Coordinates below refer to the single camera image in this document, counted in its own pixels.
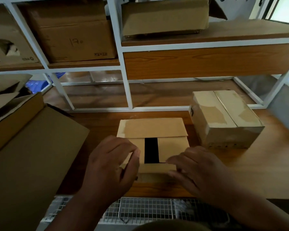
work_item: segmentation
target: white metal shelf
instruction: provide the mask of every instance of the white metal shelf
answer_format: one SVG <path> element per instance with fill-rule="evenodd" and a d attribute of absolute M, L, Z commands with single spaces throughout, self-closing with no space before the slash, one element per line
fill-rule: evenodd
<path fill-rule="evenodd" d="M 11 12 L 16 22 L 18 23 L 20 29 L 23 31 L 24 36 L 27 38 L 30 46 L 35 52 L 36 56 L 39 58 L 43 69 L 29 69 L 29 70 L 16 70 L 16 71 L 0 71 L 0 74 L 16 74 L 16 73 L 44 73 L 51 77 L 53 85 L 56 86 L 59 94 L 64 98 L 66 104 L 68 105 L 69 112 L 140 112 L 140 111 L 181 111 L 188 110 L 188 106 L 170 106 L 170 107 L 133 107 L 131 100 L 131 93 L 129 88 L 129 83 L 131 81 L 127 80 L 127 74 L 125 69 L 125 62 L 123 53 L 124 52 L 137 52 L 137 51 L 155 51 L 155 50 L 179 50 L 179 49 L 197 49 L 197 48 L 213 48 L 213 47 L 235 47 L 235 46 L 250 46 L 250 45 L 270 45 L 270 44 L 289 44 L 289 38 L 274 38 L 274 39 L 256 39 L 256 40 L 238 40 L 238 41 L 222 41 L 222 42 L 198 42 L 198 43 L 182 43 L 182 44 L 165 44 L 165 45 L 148 45 L 148 46 L 122 46 L 122 19 L 121 19 L 121 5 L 122 0 L 107 0 L 108 7 L 111 16 L 112 28 L 116 43 L 116 48 L 118 52 L 119 66 L 97 66 L 97 67 L 73 67 L 73 68 L 58 68 L 50 69 L 48 67 L 49 62 L 45 54 L 43 53 L 41 47 L 36 41 L 34 35 L 32 34 L 30 28 L 28 27 L 24 17 L 19 11 L 16 2 L 23 1 L 33 1 L 33 0 L 0 0 L 0 3 L 4 4 L 8 10 Z M 261 19 L 264 13 L 265 7 L 269 0 L 263 1 L 263 6 L 260 8 L 257 18 Z M 80 72 L 80 71 L 101 71 L 101 70 L 121 70 L 123 77 L 123 84 L 125 89 L 125 94 L 127 98 L 128 107 L 123 108 L 88 108 L 88 109 L 78 109 L 75 108 L 70 101 L 68 95 L 66 94 L 63 85 L 83 85 L 78 84 L 62 84 L 56 77 L 54 73 L 57 72 Z M 264 99 L 260 99 L 254 92 L 251 91 L 238 77 L 233 78 L 234 81 L 256 102 L 256 104 L 250 104 L 249 107 L 252 109 L 263 109 L 267 108 L 276 94 L 279 92 L 285 81 L 289 78 L 289 70 L 281 75 L 278 79 L 276 85 L 270 91 L 269 95 Z M 212 80 L 210 77 L 202 78 L 203 80 Z M 173 79 L 174 81 L 186 81 L 185 79 Z M 166 82 L 162 79 L 152 80 L 151 82 Z"/>

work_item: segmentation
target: shelving unit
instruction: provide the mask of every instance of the shelving unit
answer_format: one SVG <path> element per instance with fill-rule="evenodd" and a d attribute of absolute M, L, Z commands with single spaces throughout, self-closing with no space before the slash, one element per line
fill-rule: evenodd
<path fill-rule="evenodd" d="M 232 76 L 233 80 L 256 102 L 256 104 L 249 104 L 249 107 L 252 109 L 264 109 L 267 108 L 275 95 L 281 89 L 282 85 L 289 78 L 289 25 L 287 24 L 266 20 L 249 20 L 245 23 L 239 21 L 226 21 L 210 23 L 210 27 L 207 30 L 197 35 L 168 36 L 146 40 L 125 39 L 122 36 L 121 20 L 121 3 L 123 3 L 123 0 L 107 0 L 118 52 L 117 59 L 50 64 L 17 7 L 17 3 L 23 1 L 33 0 L 0 0 L 0 4 L 4 4 L 11 12 L 40 63 L 0 66 L 0 74 L 43 73 L 46 80 L 50 83 L 45 90 L 50 89 L 51 86 L 56 86 L 58 93 L 66 102 L 68 107 L 67 111 L 69 112 L 185 111 L 188 110 L 188 106 L 134 107 L 129 84 L 136 82 L 194 81 L 196 77 L 199 77 L 199 75 L 201 76 L 199 77 L 201 80 L 212 80 L 215 78 L 222 79 Z M 268 2 L 269 0 L 263 1 L 262 7 L 258 13 L 258 19 L 262 18 Z M 175 54 L 183 52 L 182 50 L 188 50 L 186 52 L 190 55 L 190 64 L 193 63 L 195 58 L 196 60 L 206 60 L 206 57 L 211 57 L 215 60 L 212 61 L 212 63 L 215 64 L 211 66 L 217 66 L 217 68 L 218 66 L 226 67 L 226 62 L 229 63 L 227 60 L 229 60 L 229 57 L 232 57 L 230 60 L 236 60 L 233 62 L 236 69 L 231 73 L 229 73 L 228 70 L 218 73 L 217 69 L 208 72 L 208 75 L 204 76 L 206 68 L 210 66 L 208 64 L 207 67 L 202 67 L 202 72 L 198 71 L 197 67 L 194 67 L 193 70 L 184 72 L 182 73 L 183 75 L 178 75 L 177 77 L 175 75 L 170 76 L 167 74 L 163 77 L 156 75 L 148 77 L 146 77 L 146 75 L 138 77 L 133 76 L 132 73 L 135 71 L 135 68 L 143 65 L 145 65 L 144 68 L 140 68 L 143 69 L 143 74 L 150 74 L 150 69 L 155 69 L 156 66 L 157 69 L 163 70 L 162 63 L 154 61 L 154 57 L 161 57 L 160 53 Z M 236 58 L 236 53 L 240 53 L 242 58 Z M 143 59 L 148 57 L 153 58 L 153 60 L 151 60 L 151 63 L 153 64 L 144 62 Z M 171 61 L 164 62 L 168 63 L 168 65 L 171 65 L 172 63 Z M 237 77 L 240 75 L 247 75 L 246 68 L 251 68 L 254 64 L 257 67 L 255 67 L 254 70 L 251 70 L 252 74 L 248 75 L 256 75 L 257 71 L 259 71 L 258 74 L 274 74 L 274 72 L 281 73 L 275 86 L 264 100 L 260 99 Z M 183 71 L 187 68 L 189 68 L 189 64 L 182 65 Z M 75 108 L 65 92 L 62 83 L 54 74 L 58 72 L 103 70 L 121 70 L 123 81 L 120 82 L 124 85 L 127 107 Z M 94 82 L 93 79 L 91 79 L 90 82 L 86 82 L 86 85 L 96 84 L 100 83 Z M 80 82 L 78 84 L 65 83 L 64 85 L 84 84 Z"/>

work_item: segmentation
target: wooden shelf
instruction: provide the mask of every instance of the wooden shelf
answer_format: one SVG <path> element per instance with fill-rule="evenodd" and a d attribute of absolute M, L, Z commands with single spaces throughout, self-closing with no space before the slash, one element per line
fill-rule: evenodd
<path fill-rule="evenodd" d="M 28 70 L 28 69 L 44 69 L 44 67 L 39 62 L 0 66 L 0 71 Z"/>
<path fill-rule="evenodd" d="M 49 64 L 48 67 L 50 69 L 59 69 L 59 68 L 119 66 L 119 65 L 120 65 L 119 59 L 114 58 L 114 59 L 90 60 L 79 62 L 56 62 Z"/>
<path fill-rule="evenodd" d="M 289 38 L 289 24 L 269 20 L 234 20 L 213 22 L 200 34 L 171 35 L 163 37 L 125 38 L 122 46 L 181 44 Z"/>

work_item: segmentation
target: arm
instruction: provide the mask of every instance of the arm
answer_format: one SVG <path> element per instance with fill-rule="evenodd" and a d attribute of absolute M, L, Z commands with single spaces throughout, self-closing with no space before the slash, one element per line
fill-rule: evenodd
<path fill-rule="evenodd" d="M 133 152 L 123 170 L 120 165 Z M 94 230 L 106 209 L 132 186 L 140 150 L 129 140 L 108 136 L 89 156 L 81 189 L 46 231 Z"/>
<path fill-rule="evenodd" d="M 177 171 L 168 174 L 186 190 L 241 224 L 257 230 L 289 230 L 287 213 L 236 183 L 228 168 L 205 148 L 189 147 L 166 163 L 177 166 Z"/>

